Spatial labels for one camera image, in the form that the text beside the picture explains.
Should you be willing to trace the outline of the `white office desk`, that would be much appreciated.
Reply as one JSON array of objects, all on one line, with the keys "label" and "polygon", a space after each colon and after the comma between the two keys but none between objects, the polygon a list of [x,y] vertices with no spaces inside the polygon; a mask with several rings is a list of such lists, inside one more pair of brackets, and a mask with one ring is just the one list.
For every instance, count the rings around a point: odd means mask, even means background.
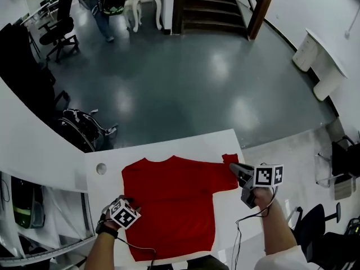
[{"label": "white office desk", "polygon": [[20,25],[25,24],[25,23],[26,23],[27,21],[29,21],[30,19],[33,19],[33,20],[34,20],[34,16],[35,16],[35,15],[38,15],[38,14],[41,12],[41,10],[43,10],[43,9],[46,9],[46,13],[48,13],[48,15],[50,16],[51,20],[54,21],[55,18],[54,18],[54,16],[53,16],[52,11],[50,10],[50,8],[57,6],[58,3],[59,3],[58,1],[55,1],[55,2],[52,2],[52,3],[48,2],[48,3],[40,6],[40,8],[38,8],[35,12],[33,12],[33,13],[32,13],[31,15],[29,15],[25,20],[23,20],[23,21],[20,23]]}]

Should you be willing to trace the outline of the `brown wooden newel post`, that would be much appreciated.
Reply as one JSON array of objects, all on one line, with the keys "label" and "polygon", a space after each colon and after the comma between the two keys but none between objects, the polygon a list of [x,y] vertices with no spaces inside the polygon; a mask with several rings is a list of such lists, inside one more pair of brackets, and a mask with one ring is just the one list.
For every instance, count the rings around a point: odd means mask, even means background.
[{"label": "brown wooden newel post", "polygon": [[256,5],[253,7],[253,14],[247,27],[247,33],[250,40],[254,40],[257,37],[271,1],[272,0],[256,0]]}]

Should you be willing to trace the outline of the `red shirt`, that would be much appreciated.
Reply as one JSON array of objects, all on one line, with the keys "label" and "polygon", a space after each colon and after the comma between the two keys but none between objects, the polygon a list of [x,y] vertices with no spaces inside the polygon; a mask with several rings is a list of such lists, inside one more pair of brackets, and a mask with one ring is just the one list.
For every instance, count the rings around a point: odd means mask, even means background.
[{"label": "red shirt", "polygon": [[141,207],[140,218],[125,231],[135,261],[169,259],[211,251],[215,239],[213,195],[238,188],[224,154],[221,163],[172,156],[154,162],[145,158],[126,166],[124,194],[131,207]]}]

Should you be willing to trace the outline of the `white metal shelf rack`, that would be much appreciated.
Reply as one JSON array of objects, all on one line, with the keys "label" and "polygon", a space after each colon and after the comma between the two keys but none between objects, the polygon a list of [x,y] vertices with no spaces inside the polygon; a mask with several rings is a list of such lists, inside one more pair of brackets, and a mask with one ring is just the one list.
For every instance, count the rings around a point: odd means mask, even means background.
[{"label": "white metal shelf rack", "polygon": [[0,172],[0,266],[22,266],[51,259],[94,239],[86,192],[41,185],[44,226],[37,229],[19,226],[14,218],[11,178]]}]

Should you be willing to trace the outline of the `person's left forearm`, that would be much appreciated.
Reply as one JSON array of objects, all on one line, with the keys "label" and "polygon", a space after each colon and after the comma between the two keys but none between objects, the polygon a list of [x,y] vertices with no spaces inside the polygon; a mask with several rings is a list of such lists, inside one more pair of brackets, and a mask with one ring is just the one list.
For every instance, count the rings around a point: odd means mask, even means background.
[{"label": "person's left forearm", "polygon": [[115,239],[111,235],[97,235],[84,270],[114,270],[114,244]]}]

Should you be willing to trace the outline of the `person's right forearm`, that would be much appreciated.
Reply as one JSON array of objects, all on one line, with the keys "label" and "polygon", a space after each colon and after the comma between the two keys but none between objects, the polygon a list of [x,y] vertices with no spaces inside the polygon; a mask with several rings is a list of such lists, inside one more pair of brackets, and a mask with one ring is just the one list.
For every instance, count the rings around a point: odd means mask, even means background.
[{"label": "person's right forearm", "polygon": [[282,209],[269,188],[255,188],[255,204],[264,210],[271,205],[262,218],[265,254],[272,255],[297,246],[296,239],[287,225]]}]

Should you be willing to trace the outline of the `black wristwatch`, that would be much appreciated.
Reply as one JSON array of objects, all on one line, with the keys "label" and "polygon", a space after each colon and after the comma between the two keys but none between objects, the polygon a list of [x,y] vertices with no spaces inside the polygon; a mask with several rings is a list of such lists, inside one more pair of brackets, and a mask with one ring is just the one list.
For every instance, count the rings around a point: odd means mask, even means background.
[{"label": "black wristwatch", "polygon": [[109,235],[111,235],[114,239],[117,239],[118,238],[118,231],[107,226],[105,224],[105,221],[104,220],[100,220],[97,224],[97,227],[96,227],[96,233],[99,235],[101,233],[107,233]]}]

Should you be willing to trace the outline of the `white curved console table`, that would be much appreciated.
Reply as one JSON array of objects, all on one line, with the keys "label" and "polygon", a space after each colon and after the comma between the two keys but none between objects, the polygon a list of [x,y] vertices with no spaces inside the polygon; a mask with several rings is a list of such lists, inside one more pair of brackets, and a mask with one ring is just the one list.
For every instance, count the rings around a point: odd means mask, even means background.
[{"label": "white curved console table", "polygon": [[319,82],[313,87],[317,100],[325,100],[348,79],[342,62],[334,51],[313,31],[306,28],[306,36],[292,57],[294,65],[306,73],[312,69]]}]

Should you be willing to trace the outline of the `dark wooden staircase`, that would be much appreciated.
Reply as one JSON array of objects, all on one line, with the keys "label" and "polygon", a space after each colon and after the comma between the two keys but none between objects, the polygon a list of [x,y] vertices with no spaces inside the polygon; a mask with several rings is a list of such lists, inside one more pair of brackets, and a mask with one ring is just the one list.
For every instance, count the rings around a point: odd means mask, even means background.
[{"label": "dark wooden staircase", "polygon": [[172,33],[227,32],[247,36],[236,0],[174,0]]}]

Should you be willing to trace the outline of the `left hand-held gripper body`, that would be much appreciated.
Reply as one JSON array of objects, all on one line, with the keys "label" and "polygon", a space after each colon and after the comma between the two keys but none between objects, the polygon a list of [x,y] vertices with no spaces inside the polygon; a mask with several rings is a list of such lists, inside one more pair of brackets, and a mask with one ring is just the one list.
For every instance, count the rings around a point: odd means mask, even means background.
[{"label": "left hand-held gripper body", "polygon": [[113,202],[103,208],[100,220],[115,230],[120,228],[128,229],[139,217],[140,213],[136,213],[130,204],[117,197]]}]

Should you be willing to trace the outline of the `black chrome-frame visitor chair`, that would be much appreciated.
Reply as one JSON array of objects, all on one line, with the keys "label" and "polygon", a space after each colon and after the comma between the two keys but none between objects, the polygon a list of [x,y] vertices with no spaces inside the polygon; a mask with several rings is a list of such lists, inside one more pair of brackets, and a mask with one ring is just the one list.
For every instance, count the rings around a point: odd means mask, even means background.
[{"label": "black chrome-frame visitor chair", "polygon": [[333,187],[334,200],[340,201],[351,197],[356,192],[356,180],[360,178],[360,142],[355,143],[349,136],[331,142],[331,155],[321,152],[317,157],[330,167],[327,178],[317,179],[316,184],[324,188]]}]

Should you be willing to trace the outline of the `black swivel office chair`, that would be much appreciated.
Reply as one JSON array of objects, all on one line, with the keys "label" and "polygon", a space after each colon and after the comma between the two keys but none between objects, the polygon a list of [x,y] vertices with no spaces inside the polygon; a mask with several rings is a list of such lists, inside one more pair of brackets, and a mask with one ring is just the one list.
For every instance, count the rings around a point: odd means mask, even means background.
[{"label": "black swivel office chair", "polygon": [[339,223],[341,220],[341,204],[339,202],[336,204],[335,212],[328,216],[325,216],[322,204],[316,205],[304,217],[302,207],[297,207],[295,212],[298,212],[299,216],[291,231],[304,254],[307,253],[307,248],[311,242],[325,234],[327,221],[336,219],[336,222]]}]

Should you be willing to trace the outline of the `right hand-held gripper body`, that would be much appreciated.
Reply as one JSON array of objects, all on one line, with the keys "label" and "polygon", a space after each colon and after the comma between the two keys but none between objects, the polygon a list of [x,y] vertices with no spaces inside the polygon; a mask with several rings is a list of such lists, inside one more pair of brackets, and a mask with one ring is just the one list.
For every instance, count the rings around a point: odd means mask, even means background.
[{"label": "right hand-held gripper body", "polygon": [[241,187],[241,200],[250,208],[256,207],[255,195],[253,189],[276,188],[283,183],[284,166],[282,164],[270,165],[264,164],[254,167],[253,187]]}]

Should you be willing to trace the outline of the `black office chair with headrest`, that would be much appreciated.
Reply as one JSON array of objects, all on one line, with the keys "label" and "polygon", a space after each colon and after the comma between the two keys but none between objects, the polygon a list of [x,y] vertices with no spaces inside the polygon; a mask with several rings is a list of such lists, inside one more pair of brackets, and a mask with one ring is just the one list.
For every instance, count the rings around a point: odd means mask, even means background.
[{"label": "black office chair with headrest", "polygon": [[54,45],[53,49],[47,53],[46,61],[49,61],[50,55],[56,52],[55,61],[59,62],[60,52],[65,46],[73,46],[73,51],[79,51],[77,36],[65,37],[74,29],[74,20],[70,16],[71,4],[72,0],[58,0],[57,20],[52,24],[49,21],[38,28],[46,30],[39,39],[40,44],[46,46],[52,43]]}]

